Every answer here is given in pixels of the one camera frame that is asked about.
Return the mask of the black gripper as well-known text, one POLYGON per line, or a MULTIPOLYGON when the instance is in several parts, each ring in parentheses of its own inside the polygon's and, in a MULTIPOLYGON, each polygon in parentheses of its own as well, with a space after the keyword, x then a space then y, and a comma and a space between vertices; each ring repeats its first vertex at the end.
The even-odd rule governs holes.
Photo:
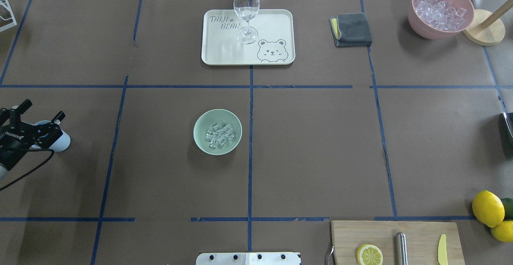
MULTIPOLYGON (((16 108, 1 108, 0 164, 2 169, 13 169, 24 155, 32 151, 31 147, 37 143, 40 143, 38 144, 40 149, 33 150, 34 152, 53 151, 49 149, 46 141, 40 141, 42 134, 37 132, 40 129, 38 126, 21 121, 21 115, 31 106, 31 100, 26 99, 16 108)), ((65 117, 65 113, 59 111, 51 122, 59 125, 65 117)))

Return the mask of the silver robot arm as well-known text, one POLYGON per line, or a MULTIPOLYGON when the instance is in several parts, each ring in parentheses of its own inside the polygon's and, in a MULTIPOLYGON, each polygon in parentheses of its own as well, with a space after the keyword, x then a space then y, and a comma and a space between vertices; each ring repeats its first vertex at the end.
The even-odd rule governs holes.
POLYGON ((28 152, 55 152, 66 150, 70 136, 62 130, 60 123, 66 117, 63 111, 50 121, 26 123, 21 116, 32 106, 26 99, 19 106, 1 108, 0 113, 0 167, 4 178, 28 152))

